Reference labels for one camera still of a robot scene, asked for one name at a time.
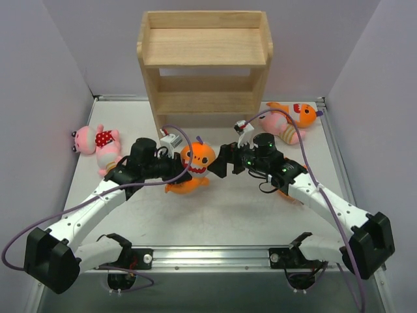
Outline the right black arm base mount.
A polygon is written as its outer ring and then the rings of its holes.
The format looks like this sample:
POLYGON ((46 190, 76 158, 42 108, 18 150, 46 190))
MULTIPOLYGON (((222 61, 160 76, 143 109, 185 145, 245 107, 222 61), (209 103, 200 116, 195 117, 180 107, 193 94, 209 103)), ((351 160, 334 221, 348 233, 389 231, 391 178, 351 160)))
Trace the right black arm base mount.
POLYGON ((268 249, 270 267, 272 269, 317 269, 323 261, 307 260, 301 253, 299 246, 312 236, 311 232, 304 232, 286 246, 275 246, 268 249))

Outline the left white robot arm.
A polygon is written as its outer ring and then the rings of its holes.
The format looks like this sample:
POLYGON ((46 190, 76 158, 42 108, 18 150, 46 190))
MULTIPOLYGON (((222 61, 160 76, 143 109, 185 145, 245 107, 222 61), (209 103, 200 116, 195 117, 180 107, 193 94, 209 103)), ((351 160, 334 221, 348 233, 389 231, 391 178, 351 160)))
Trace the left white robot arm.
POLYGON ((168 134, 157 148, 154 140, 138 138, 130 154, 108 171, 83 207, 46 230, 35 228, 29 233, 24 271, 61 294, 85 271, 107 264, 130 268, 135 259, 132 244, 121 235, 111 233, 88 245, 82 242, 112 210, 143 188, 145 181, 176 183, 190 178, 174 151, 181 141, 178 135, 168 134))

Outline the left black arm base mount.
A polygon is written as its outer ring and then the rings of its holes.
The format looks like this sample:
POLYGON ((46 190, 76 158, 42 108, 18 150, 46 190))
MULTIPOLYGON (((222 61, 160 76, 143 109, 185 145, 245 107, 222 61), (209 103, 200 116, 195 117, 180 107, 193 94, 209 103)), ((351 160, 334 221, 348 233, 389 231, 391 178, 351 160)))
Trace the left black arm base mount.
POLYGON ((122 247, 121 254, 116 261, 108 265, 131 270, 149 270, 152 267, 154 250, 149 247, 134 248, 133 244, 126 238, 116 233, 106 235, 106 237, 118 242, 122 247))

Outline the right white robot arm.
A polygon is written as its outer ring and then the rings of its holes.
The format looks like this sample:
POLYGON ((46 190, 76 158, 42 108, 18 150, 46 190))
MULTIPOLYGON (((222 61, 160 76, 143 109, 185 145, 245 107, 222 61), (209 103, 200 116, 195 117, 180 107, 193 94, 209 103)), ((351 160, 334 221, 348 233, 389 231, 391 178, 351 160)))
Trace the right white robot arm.
POLYGON ((343 263, 351 273, 367 280, 394 254, 392 227, 386 215, 372 215, 315 183, 309 170, 277 150, 271 134, 256 135, 253 145, 222 145, 208 169, 224 178, 229 164, 233 165, 233 174, 247 170, 264 177, 267 183, 312 209, 340 232, 340 240, 312 233, 301 236, 289 250, 293 265, 303 267, 310 261, 343 263))

